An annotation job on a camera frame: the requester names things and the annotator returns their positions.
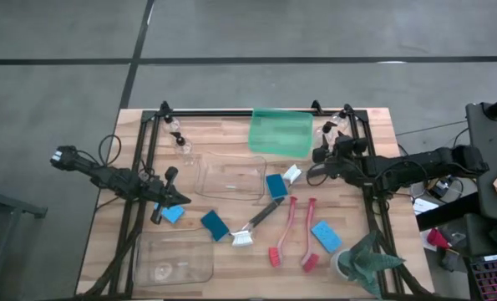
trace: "gray floor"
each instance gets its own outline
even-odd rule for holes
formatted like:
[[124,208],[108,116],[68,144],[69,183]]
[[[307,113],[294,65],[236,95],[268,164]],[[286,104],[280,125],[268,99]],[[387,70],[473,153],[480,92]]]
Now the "gray floor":
[[[145,0],[0,0],[0,59],[128,58]],[[143,57],[497,55],[497,0],[157,0]],[[128,66],[0,66],[0,192],[48,206],[25,217],[0,300],[72,295],[98,194],[54,170],[57,145],[95,154],[112,132]],[[497,100],[497,63],[140,66],[130,108],[389,107],[397,133],[464,120]],[[452,145],[465,124],[398,136]],[[467,135],[460,142],[468,142]],[[438,293],[462,273],[430,260]]]

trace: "potted plant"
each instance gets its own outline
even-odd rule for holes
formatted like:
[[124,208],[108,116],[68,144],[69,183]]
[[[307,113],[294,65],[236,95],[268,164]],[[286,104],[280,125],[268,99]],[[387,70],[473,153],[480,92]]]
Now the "potted plant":
[[369,233],[350,250],[336,253],[332,258],[333,267],[348,281],[358,282],[366,291],[382,299],[375,272],[394,268],[404,262],[401,258],[371,252],[376,232]]

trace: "green translucent basket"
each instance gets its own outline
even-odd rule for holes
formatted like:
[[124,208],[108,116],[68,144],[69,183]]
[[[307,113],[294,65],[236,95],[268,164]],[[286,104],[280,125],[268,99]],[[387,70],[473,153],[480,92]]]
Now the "green translucent basket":
[[313,115],[254,109],[248,145],[254,152],[304,158],[312,147]]

